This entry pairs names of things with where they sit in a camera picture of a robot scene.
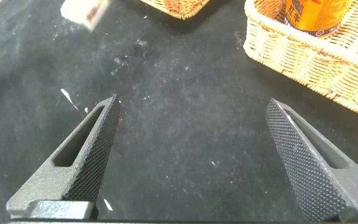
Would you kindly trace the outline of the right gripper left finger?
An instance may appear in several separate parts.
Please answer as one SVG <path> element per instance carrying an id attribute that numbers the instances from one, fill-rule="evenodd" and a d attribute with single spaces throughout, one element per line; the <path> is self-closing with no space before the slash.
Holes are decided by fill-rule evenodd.
<path id="1" fill-rule="evenodd" d="M 7 201 L 11 219 L 96 218 L 96 201 L 120 114 L 116 96 L 98 103 Z"/>

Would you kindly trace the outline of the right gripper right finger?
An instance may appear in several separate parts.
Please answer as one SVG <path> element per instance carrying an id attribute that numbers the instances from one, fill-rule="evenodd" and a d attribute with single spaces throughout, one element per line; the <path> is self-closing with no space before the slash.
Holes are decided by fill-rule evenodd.
<path id="1" fill-rule="evenodd" d="M 306 219 L 358 222 L 358 165 L 274 98 L 265 119 Z"/>

